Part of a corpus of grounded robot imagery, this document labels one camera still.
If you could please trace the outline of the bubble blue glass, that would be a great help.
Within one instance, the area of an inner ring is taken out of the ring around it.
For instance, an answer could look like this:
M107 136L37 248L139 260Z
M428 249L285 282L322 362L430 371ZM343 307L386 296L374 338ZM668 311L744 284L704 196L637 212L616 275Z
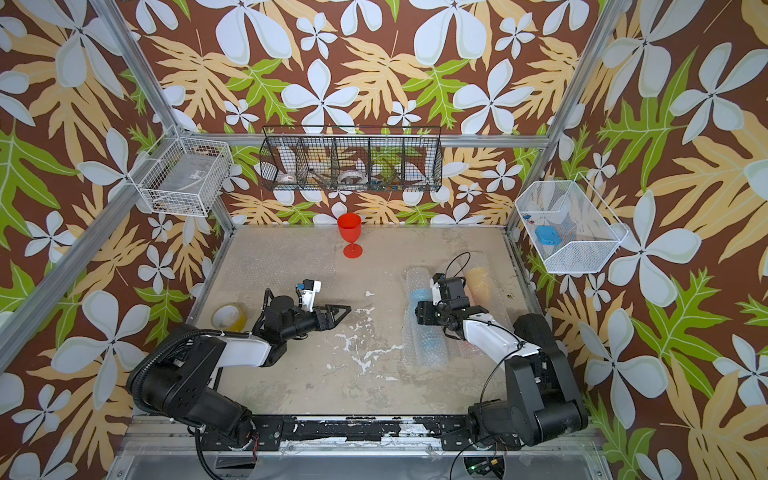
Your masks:
M433 306L431 277L426 268L411 268L405 273L408 305L404 314L404 362L412 367L441 369L449 361L445 336L430 320Z

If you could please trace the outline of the red wine glass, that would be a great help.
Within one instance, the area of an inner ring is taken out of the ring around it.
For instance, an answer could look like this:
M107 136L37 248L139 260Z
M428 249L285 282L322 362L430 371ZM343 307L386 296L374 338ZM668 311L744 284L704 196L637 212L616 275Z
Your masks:
M363 248L357 243L362 232L362 219L355 213L345 213L337 221L339 233L346 242L343 254L349 259L359 258Z

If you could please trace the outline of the bubble orange glass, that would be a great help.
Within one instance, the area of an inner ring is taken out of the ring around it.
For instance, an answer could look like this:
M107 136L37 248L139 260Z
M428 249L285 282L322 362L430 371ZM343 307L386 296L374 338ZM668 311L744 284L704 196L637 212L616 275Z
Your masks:
M468 343L465 323L478 320L479 315L487 313L487 310L472 303L464 276L440 273L446 276L444 299L434 305L435 319L448 339Z

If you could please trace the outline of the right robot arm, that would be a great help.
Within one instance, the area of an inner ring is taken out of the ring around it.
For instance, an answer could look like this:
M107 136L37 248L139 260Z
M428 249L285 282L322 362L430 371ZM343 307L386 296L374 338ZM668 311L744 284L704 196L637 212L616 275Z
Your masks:
M518 450L588 426L573 370L542 315L525 314L505 327L470 302L464 277L437 273L430 287L432 298L415 308L417 323L478 348L494 372L504 373L504 400L481 398L468 408L464 435L472 445Z

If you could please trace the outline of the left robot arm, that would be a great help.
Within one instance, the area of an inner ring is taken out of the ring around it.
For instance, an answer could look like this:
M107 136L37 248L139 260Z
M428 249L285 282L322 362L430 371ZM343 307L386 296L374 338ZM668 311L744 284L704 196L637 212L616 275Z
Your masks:
M332 330L351 311L349 305L295 304L290 296L266 290L251 332L184 325L133 369L127 388L140 410L199 433L212 431L231 446L244 447L253 438L253 414L213 389L213 374L229 367L270 367L286 353L290 340Z

